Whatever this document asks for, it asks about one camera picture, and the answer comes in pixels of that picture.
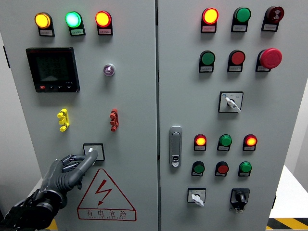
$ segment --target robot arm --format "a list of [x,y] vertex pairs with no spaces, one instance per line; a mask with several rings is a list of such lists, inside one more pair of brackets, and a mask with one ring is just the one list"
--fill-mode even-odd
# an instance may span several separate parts
[[94,150],[88,155],[69,155],[55,160],[40,189],[10,210],[0,223],[0,231],[33,231],[48,227],[59,209],[66,206],[66,193],[76,185],[81,189],[82,177],[94,164],[97,155]]

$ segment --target triangular warning label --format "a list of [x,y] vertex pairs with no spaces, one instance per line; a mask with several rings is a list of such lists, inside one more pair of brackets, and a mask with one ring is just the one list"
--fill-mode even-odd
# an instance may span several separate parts
[[114,180],[99,169],[77,208],[86,220],[136,221],[137,212]]

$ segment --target yellow terminal block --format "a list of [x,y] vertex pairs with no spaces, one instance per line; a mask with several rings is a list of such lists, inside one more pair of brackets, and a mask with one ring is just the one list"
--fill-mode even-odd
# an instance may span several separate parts
[[60,131],[64,132],[69,127],[69,120],[68,120],[68,113],[65,108],[63,108],[58,114],[57,117],[59,118],[59,124],[62,125],[60,127]]

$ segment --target lightning bolt symbol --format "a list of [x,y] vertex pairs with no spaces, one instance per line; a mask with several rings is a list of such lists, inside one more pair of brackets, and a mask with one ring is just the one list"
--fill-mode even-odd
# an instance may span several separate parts
[[106,180],[103,180],[102,183],[100,184],[100,186],[98,187],[98,189],[96,190],[96,193],[95,194],[98,194],[98,193],[102,193],[102,192],[107,192],[107,194],[104,196],[104,198],[98,202],[98,205],[97,206],[100,206],[102,203],[103,203],[103,200],[106,198],[106,196],[111,192],[112,189],[106,189],[106,190],[103,190],[103,191],[100,191],[102,189],[102,187],[104,186],[104,184],[106,184]]

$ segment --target gray robotic hand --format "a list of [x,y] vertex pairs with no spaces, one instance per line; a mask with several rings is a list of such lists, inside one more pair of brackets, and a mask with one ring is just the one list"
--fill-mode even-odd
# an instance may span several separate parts
[[66,193],[75,186],[81,189],[82,177],[94,164],[97,155],[98,152],[93,150],[87,155],[68,155],[62,160],[55,160],[43,178],[35,199],[37,206],[49,209],[55,216],[67,204]]

